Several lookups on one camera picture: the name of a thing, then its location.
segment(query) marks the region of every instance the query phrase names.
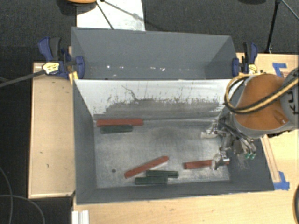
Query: gray bin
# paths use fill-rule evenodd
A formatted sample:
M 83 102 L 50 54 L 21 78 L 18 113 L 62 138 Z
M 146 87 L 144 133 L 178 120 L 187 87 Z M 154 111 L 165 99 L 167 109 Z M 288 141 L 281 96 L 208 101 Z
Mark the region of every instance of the gray bin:
M 73 28 L 72 53 L 86 62 L 73 86 L 78 204 L 273 190 L 260 141 L 254 161 L 229 154 L 230 165 L 216 171 L 183 169 L 183 162 L 212 159 L 220 145 L 200 133 L 223 111 L 235 57 L 230 37 Z M 144 125 L 102 134 L 95 124 L 125 118 Z M 164 155 L 169 161 L 158 169 L 179 171 L 178 179 L 135 186 L 135 177 L 124 177 Z

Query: red stick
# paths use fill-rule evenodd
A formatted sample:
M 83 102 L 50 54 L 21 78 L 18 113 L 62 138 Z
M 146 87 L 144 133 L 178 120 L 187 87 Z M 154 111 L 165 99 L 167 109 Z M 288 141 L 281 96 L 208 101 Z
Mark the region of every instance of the red stick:
M 185 162 L 184 169 L 194 169 L 194 168 L 205 168 L 209 167 L 212 164 L 212 160 L 203 160 L 195 162 Z
M 115 126 L 115 125 L 142 126 L 143 119 L 98 119 L 97 120 L 97 127 Z
M 153 161 L 150 161 L 150 162 L 148 162 L 146 164 L 143 164 L 143 165 L 141 165 L 141 166 L 139 166 L 137 168 L 134 168 L 134 169 L 126 172 L 125 173 L 125 178 L 133 177 L 133 176 L 135 176 L 135 175 L 137 175 L 139 173 L 142 173 L 142 172 L 144 172 L 146 170 L 154 168 L 154 167 L 156 167 L 156 166 L 158 166 L 158 165 L 160 165 L 160 164 L 162 164 L 164 162 L 167 162 L 168 159 L 169 159 L 168 156 L 162 156 L 160 158 L 154 159 Z

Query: black carpet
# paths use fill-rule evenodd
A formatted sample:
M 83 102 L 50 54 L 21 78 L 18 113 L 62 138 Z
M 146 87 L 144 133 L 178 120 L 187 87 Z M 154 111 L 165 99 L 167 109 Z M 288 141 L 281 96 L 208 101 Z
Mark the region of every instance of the black carpet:
M 284 0 L 298 14 L 299 0 Z M 275 0 L 142 0 L 146 30 L 230 35 L 235 49 L 254 42 L 266 49 Z M 61 37 L 71 44 L 76 8 L 62 0 L 1 0 L 0 77 L 27 75 L 43 59 L 37 42 Z M 272 53 L 298 54 L 298 20 L 280 4 L 272 38 Z M 30 135 L 30 81 L 0 89 L 0 167 L 13 194 L 27 196 Z M 0 195 L 8 194 L 0 175 Z M 70 198 L 37 200 L 47 224 L 70 221 Z M 9 198 L 0 197 L 0 223 L 8 223 Z M 14 202 L 14 224 L 42 223 L 30 203 Z

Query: wooden board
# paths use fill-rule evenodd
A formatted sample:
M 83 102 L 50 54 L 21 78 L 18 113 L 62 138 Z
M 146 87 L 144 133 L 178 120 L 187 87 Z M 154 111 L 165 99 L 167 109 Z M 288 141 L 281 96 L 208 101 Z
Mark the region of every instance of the wooden board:
M 34 64 L 34 72 L 41 70 Z M 29 198 L 70 196 L 75 190 L 71 84 L 42 75 L 32 83 Z
M 298 66 L 298 56 L 259 54 L 256 65 L 275 74 L 273 62 L 285 63 L 292 70 Z M 34 79 L 32 89 L 29 197 L 69 196 L 75 190 L 71 85 L 58 77 L 41 76 Z M 295 223 L 292 201 L 299 184 L 298 131 L 272 138 L 270 144 L 273 155 L 269 159 L 284 172 L 289 191 L 74 205 L 74 210 L 89 210 L 91 224 Z

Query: white bracket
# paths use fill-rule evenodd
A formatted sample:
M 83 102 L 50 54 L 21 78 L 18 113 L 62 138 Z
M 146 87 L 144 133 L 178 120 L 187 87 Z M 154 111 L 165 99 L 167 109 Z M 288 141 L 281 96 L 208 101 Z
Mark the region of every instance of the white bracket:
M 72 224 L 89 224 L 89 211 L 84 210 L 82 212 L 72 211 L 71 212 L 71 223 Z

